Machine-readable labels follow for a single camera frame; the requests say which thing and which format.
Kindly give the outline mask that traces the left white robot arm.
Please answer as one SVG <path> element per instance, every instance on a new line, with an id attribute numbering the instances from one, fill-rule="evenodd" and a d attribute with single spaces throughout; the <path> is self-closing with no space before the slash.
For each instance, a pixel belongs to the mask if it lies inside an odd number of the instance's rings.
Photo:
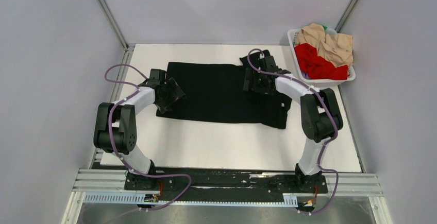
<path id="1" fill-rule="evenodd" d="M 174 78 L 166 71 L 152 69 L 150 76 L 127 97 L 115 102 L 102 102 L 97 108 L 93 144 L 96 148 L 116 156 L 131 174 L 139 175 L 138 183 L 144 189 L 153 189 L 158 176 L 154 164 L 137 146 L 136 116 L 146 107 L 154 105 L 158 112 L 166 113 L 186 97 Z"/>

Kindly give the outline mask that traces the black t shirt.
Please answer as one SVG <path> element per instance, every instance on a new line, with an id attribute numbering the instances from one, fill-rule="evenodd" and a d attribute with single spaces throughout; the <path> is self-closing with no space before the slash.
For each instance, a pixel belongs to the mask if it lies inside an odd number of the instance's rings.
<path id="1" fill-rule="evenodd" d="M 291 98 L 281 93 L 263 95 L 243 90 L 246 69 L 259 67 L 259 53 L 240 59 L 241 65 L 169 62 L 167 76 L 174 78 L 185 99 L 157 117 L 226 124 L 287 126 Z"/>

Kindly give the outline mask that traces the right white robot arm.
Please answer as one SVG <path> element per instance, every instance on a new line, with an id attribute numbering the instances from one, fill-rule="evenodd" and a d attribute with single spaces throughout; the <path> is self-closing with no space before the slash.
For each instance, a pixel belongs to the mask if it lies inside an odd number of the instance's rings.
<path id="1" fill-rule="evenodd" d="M 335 91 L 319 89 L 280 69 L 273 56 L 251 54 L 240 59 L 245 70 L 243 90 L 258 94 L 283 94 L 300 106 L 304 151 L 295 166 L 292 184 L 301 192 L 323 182 L 320 163 L 326 145 L 338 136 L 343 119 Z"/>

